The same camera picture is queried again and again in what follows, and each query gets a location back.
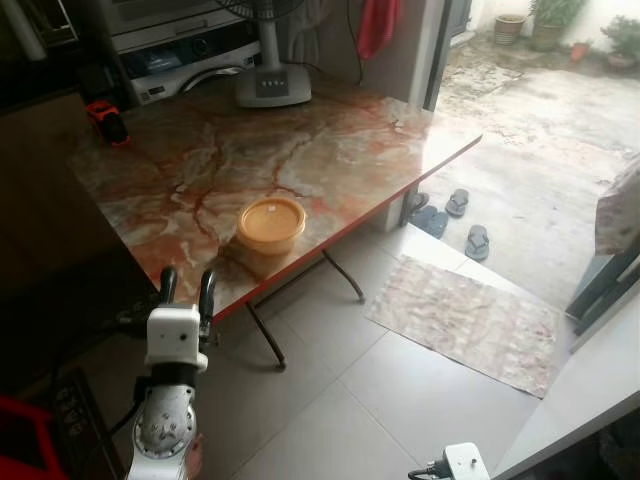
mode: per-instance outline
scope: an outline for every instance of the plant pot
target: plant pot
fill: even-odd
[[[531,47],[538,52],[553,50],[560,40],[562,30],[562,27],[535,23],[531,35]]]
[[[571,47],[571,61],[578,63],[587,56],[587,53],[589,53],[588,43],[576,43]]]
[[[494,38],[498,45],[511,45],[516,41],[526,20],[522,15],[499,15],[496,17]]]
[[[636,64],[637,59],[635,57],[623,55],[622,53],[610,53],[607,55],[607,61],[613,68],[624,70],[626,68],[633,67]]]

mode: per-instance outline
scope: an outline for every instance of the table leg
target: table leg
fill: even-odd
[[[336,262],[333,257],[331,255],[329,255],[329,252],[327,252],[326,250],[322,251],[322,254],[324,255],[324,258],[327,259],[327,261],[333,266],[333,268],[335,268],[336,270],[338,270],[338,272],[340,272],[340,274],[347,279],[347,282],[349,282],[351,284],[351,286],[353,287],[353,289],[356,291],[356,293],[358,294],[358,302],[359,303],[364,303],[366,301],[366,297],[364,296],[364,292],[362,291],[362,289],[360,288],[360,285],[358,285],[358,282],[356,282],[356,280],[349,275],[344,268],[342,268],[338,262]]]
[[[273,353],[275,353],[276,357],[278,358],[278,368],[280,370],[284,370],[285,368],[287,368],[287,363],[284,360],[284,355],[282,354],[282,350],[280,350],[278,342],[276,342],[276,340],[273,338],[271,332],[267,329],[267,326],[264,324],[264,322],[258,315],[258,312],[256,312],[253,306],[249,302],[246,303],[246,306],[247,310],[249,310],[249,313],[251,314],[251,317],[262,332],[262,335],[264,335],[264,338],[266,338],[267,342],[269,342],[269,346],[273,350]]]

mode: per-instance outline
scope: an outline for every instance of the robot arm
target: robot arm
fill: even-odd
[[[213,317],[215,276],[202,277],[199,310],[195,305],[171,304],[177,274],[172,267],[161,276],[161,301],[147,321],[150,386],[133,427],[133,461],[128,480],[183,480],[186,458],[196,438],[193,409],[195,378],[207,368],[200,353],[209,337]]]

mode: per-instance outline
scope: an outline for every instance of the marble tabletop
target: marble tabletop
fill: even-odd
[[[202,272],[216,269],[216,319],[480,139],[460,122],[324,78],[305,105],[242,110],[222,81],[123,118],[128,147],[87,134],[69,166],[156,286],[162,268],[176,266],[177,302],[195,303]],[[235,238],[238,213],[265,196],[294,198],[307,212],[285,256]]]

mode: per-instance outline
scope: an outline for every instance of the floor mat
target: floor mat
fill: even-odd
[[[403,256],[368,318],[542,398],[562,313]]]

